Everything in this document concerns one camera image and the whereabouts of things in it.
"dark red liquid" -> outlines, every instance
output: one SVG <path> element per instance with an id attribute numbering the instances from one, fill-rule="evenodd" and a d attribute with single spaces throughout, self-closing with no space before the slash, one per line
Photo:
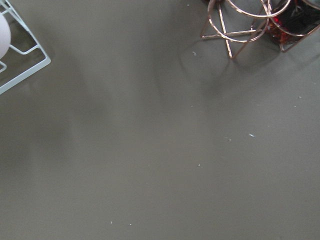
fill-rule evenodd
<path id="1" fill-rule="evenodd" d="M 274 12 L 281 9 L 286 0 L 281 0 Z M 284 12 L 269 21 L 268 32 L 273 41 L 279 44 L 293 44 L 302 36 L 294 36 L 288 33 L 303 35 L 310 32 L 320 24 L 320 10 L 315 9 L 302 0 L 291 0 Z"/>

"gray table surface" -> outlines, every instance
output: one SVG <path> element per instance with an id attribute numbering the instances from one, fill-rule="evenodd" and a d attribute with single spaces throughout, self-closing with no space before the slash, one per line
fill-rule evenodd
<path id="1" fill-rule="evenodd" d="M 52 63 L 0 95 L 1 240 L 320 239 L 319 33 L 231 61 L 200 0 L 11 3 Z"/>

